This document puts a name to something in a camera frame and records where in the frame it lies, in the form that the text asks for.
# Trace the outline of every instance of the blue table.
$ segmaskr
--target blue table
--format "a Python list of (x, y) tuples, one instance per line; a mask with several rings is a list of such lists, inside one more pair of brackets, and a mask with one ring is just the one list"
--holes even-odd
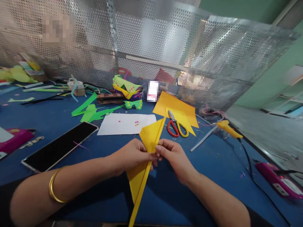
[[(52, 92), (25, 93), (21, 88), (18, 88), (0, 95), (1, 127), (36, 129), (35, 137), (45, 137), (44, 140), (33, 146), (16, 150), (0, 161), (0, 185), (33, 174), (20, 163), (21, 160), (78, 125), (82, 116), (71, 117), (71, 112), (87, 98), (79, 97), (79, 102), (75, 102), (71, 96), (67, 96), (64, 100), (50, 100), (25, 106), (18, 102), (10, 102), (8, 106), (2, 105), (7, 103), (10, 98), (26, 99), (35, 97), (40, 99), (54, 94)], [(154, 105), (154, 103), (144, 102), (142, 110), (120, 108), (115, 113), (125, 113), (127, 111), (129, 114), (152, 114)], [(156, 118), (159, 120), (162, 116), (156, 114)], [(246, 156), (236, 139), (223, 140), (220, 135), (212, 134), (194, 152), (189, 151), (190, 147), (194, 146), (209, 130), (210, 128), (205, 126), (201, 126), (199, 129), (194, 128), (197, 137), (190, 134), (188, 138), (179, 137), (175, 141), (182, 145), (189, 160), (200, 173), (208, 176), (233, 194), (272, 225), (286, 226), (283, 219), (248, 176)], [(91, 154), (83, 148), (77, 148), (55, 168), (92, 158), (105, 157), (133, 138), (139, 138), (139, 135), (97, 136), (97, 133), (94, 133), (83, 143), (83, 146), (87, 147)], [(172, 139), (166, 127), (163, 129), (161, 138)], [(266, 161), (246, 141), (243, 143), (251, 159)], [(241, 171), (245, 173), (245, 176), (241, 177)], [(303, 202), (299, 200), (290, 201), (280, 197), (255, 167), (253, 167), (253, 172), (257, 183), (272, 198), (292, 226), (303, 226)], [(111, 178), (83, 193), (61, 209), (54, 217), (75, 221), (127, 223), (132, 209), (133, 203), (128, 179), (124, 173), (120, 177)], [(159, 166), (148, 177), (136, 223), (213, 225), (212, 218), (206, 209), (188, 188), (179, 183), (166, 160), (160, 162)]]

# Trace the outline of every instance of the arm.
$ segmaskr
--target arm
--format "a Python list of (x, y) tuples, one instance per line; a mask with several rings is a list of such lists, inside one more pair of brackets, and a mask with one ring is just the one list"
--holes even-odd
[(198, 197), (219, 226), (250, 226), (245, 205), (206, 176), (198, 173), (180, 144), (161, 139), (156, 153), (172, 165), (178, 179)]
[[(62, 169), (54, 180), (54, 193), (60, 200), (70, 201), (101, 181), (156, 159), (155, 154), (146, 153), (141, 141), (133, 139), (110, 156)], [(10, 217), (16, 226), (35, 226), (65, 205), (49, 195), (49, 182), (56, 171), (28, 177), (17, 187), (10, 202)]]

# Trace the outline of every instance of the gold bangle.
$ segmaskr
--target gold bangle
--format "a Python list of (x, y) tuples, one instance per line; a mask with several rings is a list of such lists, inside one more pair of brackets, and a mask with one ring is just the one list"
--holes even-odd
[(53, 183), (54, 183), (56, 175), (60, 172), (60, 170), (62, 170), (65, 167), (67, 167), (67, 166), (64, 166), (64, 167), (58, 169), (57, 172), (54, 173), (54, 175), (51, 177), (50, 185), (49, 185), (50, 197), (59, 203), (67, 203), (67, 201), (62, 201), (62, 200), (58, 199), (57, 196), (55, 196), (54, 189), (53, 189)]

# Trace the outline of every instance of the smartphone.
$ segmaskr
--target smartphone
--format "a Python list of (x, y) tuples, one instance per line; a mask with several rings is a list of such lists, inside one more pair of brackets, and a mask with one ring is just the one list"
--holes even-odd
[(99, 128), (87, 122), (82, 122), (62, 136), (45, 145), (40, 150), (21, 161), (23, 165), (41, 173), (50, 170), (54, 165), (71, 153)]

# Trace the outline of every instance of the metal mesh panel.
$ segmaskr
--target metal mesh panel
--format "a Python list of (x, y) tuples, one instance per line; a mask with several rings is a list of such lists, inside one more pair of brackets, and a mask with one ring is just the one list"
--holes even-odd
[[(69, 78), (106, 88), (114, 68), (113, 42), (106, 1), (0, 0), (0, 63), (13, 66), (14, 56), (32, 55), (48, 76)], [(76, 18), (76, 45), (49, 47), (43, 43), (42, 18), (69, 15)]]
[[(221, 110), (227, 110), (298, 37), (253, 21), (211, 16), (172, 0), (0, 3), (2, 66), (16, 64), (14, 56), (22, 51), (50, 77), (73, 74), (105, 88), (111, 87), (118, 67), (145, 79), (155, 79), (162, 69), (160, 78), (170, 78), (161, 89), (196, 107), (207, 102)], [(75, 18), (73, 46), (43, 43), (45, 17), (60, 15)]]

